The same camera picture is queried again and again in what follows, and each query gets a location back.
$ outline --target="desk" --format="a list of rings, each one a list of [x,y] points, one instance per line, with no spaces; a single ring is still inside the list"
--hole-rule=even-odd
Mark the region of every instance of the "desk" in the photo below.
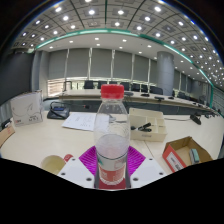
[[[94,145],[93,132],[63,128],[64,120],[47,119],[37,124],[15,127],[13,134],[2,146],[1,155],[5,159],[40,167],[41,161],[49,155],[64,157],[72,154],[75,158]],[[170,116],[164,118],[189,119],[189,116]],[[224,134],[224,119],[202,116],[202,125],[193,121],[165,120],[168,135],[164,142],[144,142],[131,140],[130,145],[146,157],[154,157],[167,174],[171,170],[162,158],[166,142],[192,136],[194,140],[217,159]]]

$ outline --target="plastic container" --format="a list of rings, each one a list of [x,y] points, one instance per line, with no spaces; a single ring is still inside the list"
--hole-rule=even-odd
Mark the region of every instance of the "plastic container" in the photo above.
[[[124,86],[102,85],[101,97],[94,125],[99,177],[106,185],[117,185],[125,177],[130,144],[130,122],[122,103]]]

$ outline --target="box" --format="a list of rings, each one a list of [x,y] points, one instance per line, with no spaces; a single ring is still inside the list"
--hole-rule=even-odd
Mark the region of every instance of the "box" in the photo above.
[[[186,137],[166,143],[162,157],[174,173],[192,165],[189,154],[191,149],[197,150],[200,160],[199,163],[213,160],[209,153],[198,145],[192,137]]]
[[[42,91],[25,93],[10,101],[14,124],[16,127],[43,121]]]
[[[149,128],[152,129],[151,132],[131,130],[132,140],[151,141],[151,142],[164,141],[167,135],[167,130],[162,112],[130,108],[129,119],[131,126],[138,128],[150,122],[151,126]]]

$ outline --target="transparent container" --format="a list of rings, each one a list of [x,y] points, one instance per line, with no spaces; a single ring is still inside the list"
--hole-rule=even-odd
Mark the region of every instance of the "transparent container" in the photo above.
[[[130,122],[122,103],[122,85],[102,85],[102,104],[96,115],[94,139],[99,177],[107,185],[117,185],[125,178],[130,144]]]

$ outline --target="red bottle cap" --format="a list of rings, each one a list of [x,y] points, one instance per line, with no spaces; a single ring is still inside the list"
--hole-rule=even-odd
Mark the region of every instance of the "red bottle cap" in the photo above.
[[[103,84],[101,86],[101,97],[106,99],[122,99],[124,97],[124,86]]]

